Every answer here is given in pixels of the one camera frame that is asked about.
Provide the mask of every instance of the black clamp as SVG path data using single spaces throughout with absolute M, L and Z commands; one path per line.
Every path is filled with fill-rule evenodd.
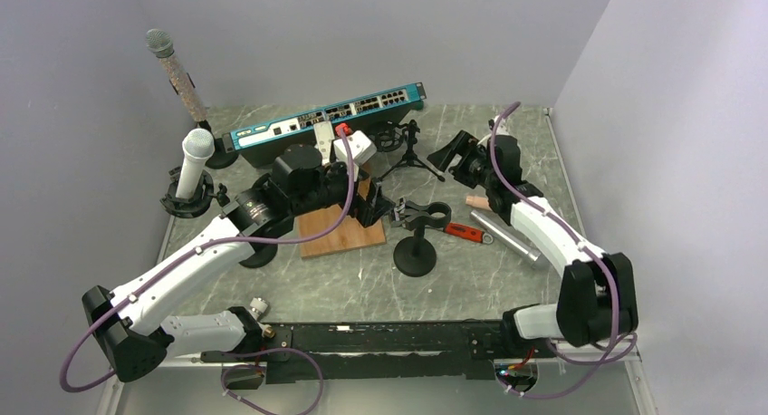
M 426 227 L 444 229 L 451 222 L 451 207 L 443 202 L 432 202 L 421 206 L 411 201 L 400 200 L 395 207 L 391 225 L 403 226 L 413 231 L 413 236 L 403 238 L 395 246 L 395 266 L 403 274 L 420 277 L 435 268 L 437 252 L 435 247 L 424 238 Z
M 171 177 L 168 193 L 166 193 L 166 196 L 160 200 L 160 203 L 171 216 L 179 218 L 200 217 L 211 207 L 211 201 L 214 198 L 221 207 L 229 203 L 229 197 L 226 195 L 226 186 L 224 184 L 219 184 L 218 191 L 216 191 L 214 189 L 213 178 L 211 178 L 211 175 L 204 170 L 202 175 L 200 175 L 200 180 L 195 188 L 195 194 L 189 199 L 176 197 L 176 189 L 178 187 L 178 178 L 181 174 L 181 167 L 172 169 L 168 174 Z

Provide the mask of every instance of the microphone head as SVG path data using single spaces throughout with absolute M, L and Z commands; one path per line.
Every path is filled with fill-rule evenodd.
M 181 142 L 185 156 L 209 159 L 214 155 L 214 136 L 202 128 L 195 128 Z
M 173 41 L 170 34 L 153 28 L 147 32 L 147 48 L 159 59 L 164 59 L 173 54 Z

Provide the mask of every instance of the wooden board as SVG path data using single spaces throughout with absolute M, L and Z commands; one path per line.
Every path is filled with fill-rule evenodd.
M 370 179 L 362 181 L 358 185 L 358 192 L 365 196 L 368 193 L 369 185 Z M 296 224 L 299 228 L 299 235 L 310 236 L 323 231 L 323 229 L 335 222 L 340 214 L 341 207 L 334 205 L 333 207 L 319 209 L 312 213 L 298 216 Z M 386 242 L 387 238 L 384 236 L 384 226 L 382 226 L 381 220 L 371 227 L 363 228 L 354 218 L 345 217 L 341 225 L 329 235 L 309 243 L 301 243 L 300 247 L 302 258 L 309 258 L 312 256 L 336 254 L 361 247 L 383 245 Z

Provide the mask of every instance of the white wall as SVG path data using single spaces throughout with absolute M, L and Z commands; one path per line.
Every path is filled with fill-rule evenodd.
M 423 81 L 432 102 L 553 105 L 609 0 L 140 1 L 209 104 Z
M 0 0 L 0 412 L 86 414 L 57 375 L 81 296 L 154 264 L 158 199 L 193 124 L 144 45 L 137 0 Z M 76 384 L 108 363 L 96 343 Z
M 555 105 L 660 413 L 765 413 L 768 0 L 611 0 Z

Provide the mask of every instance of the microphone handle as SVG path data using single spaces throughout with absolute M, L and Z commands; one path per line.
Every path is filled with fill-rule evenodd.
M 211 130 L 207 121 L 206 108 L 203 107 L 203 102 L 200 100 L 195 86 L 192 85 L 192 81 L 189 80 L 189 75 L 184 71 L 184 66 L 173 53 L 169 57 L 158 58 L 163 69 L 166 70 L 170 83 L 173 84 L 174 89 L 181 97 L 181 101 L 184 102 L 184 106 L 187 107 L 187 111 L 192 116 L 192 119 L 197 122 L 200 128 L 205 130 Z

